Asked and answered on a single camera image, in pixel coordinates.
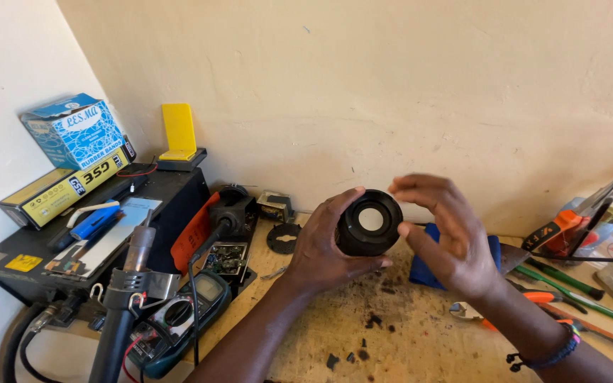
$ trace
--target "circuit board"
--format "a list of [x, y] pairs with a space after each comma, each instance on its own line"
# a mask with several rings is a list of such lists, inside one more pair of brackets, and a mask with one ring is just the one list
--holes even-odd
[[238, 276], [244, 274], [247, 260], [247, 243], [215, 242], [202, 268], [222, 277]]

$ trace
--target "blue battery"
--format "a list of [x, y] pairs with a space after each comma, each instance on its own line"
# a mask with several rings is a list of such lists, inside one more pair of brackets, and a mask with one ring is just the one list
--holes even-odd
[[[106, 203], [115, 202], [114, 200], [107, 200]], [[95, 210], [90, 216], [81, 221], [71, 231], [72, 238], [77, 240], [86, 239], [97, 229], [106, 224], [109, 219], [120, 209], [120, 205], [104, 207], [102, 209]]]

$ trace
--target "blue cloth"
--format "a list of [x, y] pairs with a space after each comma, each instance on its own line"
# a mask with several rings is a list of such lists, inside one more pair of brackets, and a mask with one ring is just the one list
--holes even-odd
[[[425, 232], [432, 237], [433, 240], [438, 242], [438, 238], [440, 233], [438, 232], [437, 225], [433, 223], [427, 223], [427, 227], [425, 227]], [[490, 235], [487, 237], [488, 239], [488, 248], [491, 250], [491, 257], [493, 257], [493, 262], [496, 264], [496, 268], [498, 271], [501, 270], [501, 244], [498, 240], [498, 236]], [[411, 264], [411, 274], [408, 276], [408, 280], [411, 283], [417, 283], [420, 285], [427, 285], [431, 288], [439, 288], [441, 290], [446, 290], [445, 287], [441, 285], [441, 283], [437, 280], [437, 278], [432, 274], [430, 268], [427, 267], [425, 262], [423, 262], [420, 257], [416, 254], [413, 257], [413, 263]]]

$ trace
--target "digital multimeter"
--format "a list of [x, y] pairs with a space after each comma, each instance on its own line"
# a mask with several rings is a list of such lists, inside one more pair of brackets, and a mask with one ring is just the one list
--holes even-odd
[[[220, 276], [202, 270], [193, 279], [198, 295], [198, 334], [205, 330], [231, 303], [231, 289]], [[129, 359], [151, 379], [162, 379], [193, 345], [193, 294], [186, 283], [174, 298], [136, 326], [130, 343], [138, 337]]]

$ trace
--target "red wire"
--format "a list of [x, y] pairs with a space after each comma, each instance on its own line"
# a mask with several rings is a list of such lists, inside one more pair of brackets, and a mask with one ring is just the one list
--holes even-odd
[[145, 173], [135, 173], [135, 174], [120, 174], [120, 173], [124, 172], [124, 170], [120, 170], [119, 172], [115, 173], [115, 175], [116, 175], [117, 177], [136, 177], [136, 176], [144, 176], [144, 175], [146, 175], [146, 174], [150, 174], [150, 173], [154, 172], [154, 171], [155, 171], [155, 169], [157, 169], [157, 168], [158, 168], [158, 164], [156, 163], [154, 168], [150, 169], [149, 171], [147, 171], [147, 172], [145, 172]]
[[127, 366], [125, 366], [125, 362], [127, 361], [127, 355], [129, 354], [130, 351], [132, 351], [132, 348], [135, 344], [138, 343], [138, 341], [141, 340], [141, 337], [143, 337], [143, 335], [139, 335], [136, 339], [134, 339], [134, 342], [132, 342], [132, 344], [129, 345], [129, 347], [127, 347], [127, 351], [125, 351], [125, 357], [122, 358], [122, 371], [125, 372], [125, 375], [127, 376], [127, 378], [129, 378], [129, 380], [131, 380], [133, 383], [139, 383], [138, 380], [136, 380], [132, 374], [129, 373], [129, 371], [127, 371]]

